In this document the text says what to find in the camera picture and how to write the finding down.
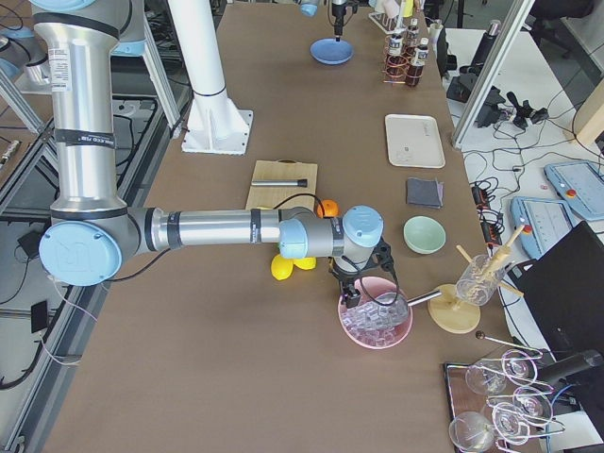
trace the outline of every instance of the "orange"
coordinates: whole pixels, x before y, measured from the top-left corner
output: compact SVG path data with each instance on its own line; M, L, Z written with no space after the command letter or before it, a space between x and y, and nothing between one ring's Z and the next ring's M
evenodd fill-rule
M340 214L340 207L333 200L323 200L323 207L325 208L325 217L337 217ZM321 209L321 205L317 205L316 213L318 217L323 218L323 210Z

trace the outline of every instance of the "lemon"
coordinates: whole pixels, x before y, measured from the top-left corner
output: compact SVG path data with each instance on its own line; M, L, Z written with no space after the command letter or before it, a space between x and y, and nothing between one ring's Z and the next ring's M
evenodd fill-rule
M304 271L309 271L310 269L314 269L315 267L317 267L317 258L315 257L309 257L309 258L302 258L299 260L294 260L294 265L295 267L302 269Z
M288 278L294 271L294 263L292 260L283 258L280 254L275 255L271 262L271 274L277 280Z

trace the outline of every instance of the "wooden round base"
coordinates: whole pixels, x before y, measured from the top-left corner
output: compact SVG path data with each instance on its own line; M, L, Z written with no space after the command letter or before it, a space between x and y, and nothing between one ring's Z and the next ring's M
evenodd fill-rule
M468 333L480 322L480 308L461 302L455 294L455 285L437 288L443 295L428 302L428 312L439 327L451 333Z

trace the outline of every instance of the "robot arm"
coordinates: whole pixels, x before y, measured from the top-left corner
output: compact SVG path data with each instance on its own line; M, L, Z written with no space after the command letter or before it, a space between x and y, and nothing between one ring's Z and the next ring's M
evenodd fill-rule
M59 153L60 194L51 206L53 225L40 245L48 272L89 286L111 278L123 262L144 252L279 243L285 258L332 257L331 273L340 281L344 301L358 303L354 280L388 261L375 260L384 256L383 222L371 208L355 207L343 218L330 219L305 209L129 209L116 189L109 55L120 30L143 17L132 15L137 9L128 3L134 0L31 1L35 29L48 43Z
M32 83L47 85L48 57L27 27L0 31L0 70L9 78L24 70Z

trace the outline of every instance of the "metal base plate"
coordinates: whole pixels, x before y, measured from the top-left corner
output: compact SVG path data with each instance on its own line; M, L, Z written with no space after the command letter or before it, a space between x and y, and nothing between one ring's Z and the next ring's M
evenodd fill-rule
M248 128L251 129L254 121L254 112L252 110L238 110ZM229 154L233 156L242 156L247 149L249 132L234 132L222 140L214 140L210 143L210 137L206 130L189 130L185 134L185 140L182 143L182 150L186 153L210 153L210 154Z

